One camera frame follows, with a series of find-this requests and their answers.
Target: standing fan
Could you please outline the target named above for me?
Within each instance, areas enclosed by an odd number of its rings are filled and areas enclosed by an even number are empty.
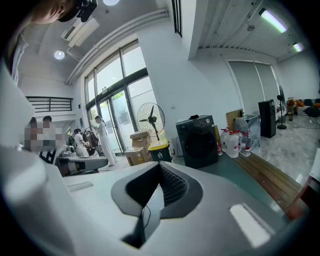
[[[164,129],[166,121],[161,107],[152,102],[144,103],[139,108],[136,119],[142,132],[152,130],[150,137],[156,137],[159,141],[158,134]]]
[[[282,106],[286,104],[285,102],[285,95],[284,95],[284,90],[282,90],[281,85],[279,85],[279,91],[280,95],[278,95],[276,98],[280,101],[280,108],[281,108],[281,124],[277,126],[278,129],[284,130],[287,129],[287,127],[283,124],[282,122]]]

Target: wooden table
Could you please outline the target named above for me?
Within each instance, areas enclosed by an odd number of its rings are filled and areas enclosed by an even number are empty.
[[[233,160],[270,194],[285,213],[287,212],[289,206],[302,189],[299,183],[253,153],[249,157],[239,154]]]

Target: white pants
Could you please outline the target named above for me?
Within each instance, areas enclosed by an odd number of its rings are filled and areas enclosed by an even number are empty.
[[[109,165],[111,165],[111,166],[115,165],[117,159],[116,159],[116,155],[115,155],[114,151],[111,148],[108,136],[105,134],[100,135],[100,143],[101,143],[102,151],[104,153],[104,157],[106,159],[108,159]]]
[[[77,145],[75,148],[77,157],[89,157],[89,154],[84,145]]]

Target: black speaker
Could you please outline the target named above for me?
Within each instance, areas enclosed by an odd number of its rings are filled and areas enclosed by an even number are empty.
[[[274,100],[259,102],[261,136],[271,138],[276,134],[276,111]]]
[[[196,119],[177,122],[185,166],[201,168],[218,161],[215,124],[211,115],[200,115]]]

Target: wooden board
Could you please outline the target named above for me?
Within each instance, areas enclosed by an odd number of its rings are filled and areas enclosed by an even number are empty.
[[[243,109],[238,109],[229,113],[226,113],[226,123],[228,124],[228,127],[230,131],[235,132],[235,119],[240,118],[240,111],[243,112]]]
[[[249,157],[239,154],[233,159],[270,194],[284,212],[302,189],[294,179],[253,153]]]
[[[220,134],[219,134],[219,129],[218,129],[218,125],[214,126],[214,133],[215,133],[215,138],[216,138],[216,142],[218,144],[220,144]]]

